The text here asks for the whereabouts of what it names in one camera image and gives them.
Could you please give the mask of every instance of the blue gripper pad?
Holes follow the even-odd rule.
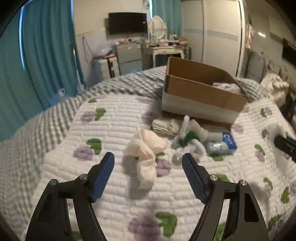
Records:
[[[106,160],[103,168],[101,169],[99,175],[94,181],[93,192],[91,194],[91,199],[93,202],[96,202],[99,198],[102,197],[104,189],[107,185],[111,172],[115,165],[114,154],[110,154]]]
[[[186,154],[183,155],[182,167],[195,197],[199,199],[203,204],[205,204],[207,199],[207,195],[205,194],[205,184],[202,181],[201,176],[198,174],[196,168],[194,167],[194,164],[192,163],[193,161],[195,162],[193,158],[189,159]]]

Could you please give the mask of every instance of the white wardrobe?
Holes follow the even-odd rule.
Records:
[[[192,60],[242,76],[247,51],[243,0],[182,0],[183,36]]]

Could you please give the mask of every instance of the blue label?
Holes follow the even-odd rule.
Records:
[[[236,145],[232,135],[227,132],[222,132],[222,135],[223,135],[222,142],[224,142],[228,146],[229,150],[236,150],[237,145]]]

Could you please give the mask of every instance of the blue curtain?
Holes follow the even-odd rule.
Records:
[[[168,27],[170,34],[182,35],[181,0],[152,0],[152,15],[160,16]]]
[[[45,110],[23,69],[19,42],[20,12],[0,38],[0,141],[10,138],[32,116]]]
[[[71,0],[33,0],[24,7],[22,39],[25,67],[43,106],[55,104],[60,89],[78,94],[75,32]]]

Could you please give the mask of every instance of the blue plastic package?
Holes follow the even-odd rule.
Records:
[[[237,150],[237,145],[230,133],[222,132],[222,142],[209,142],[209,154],[231,154]]]

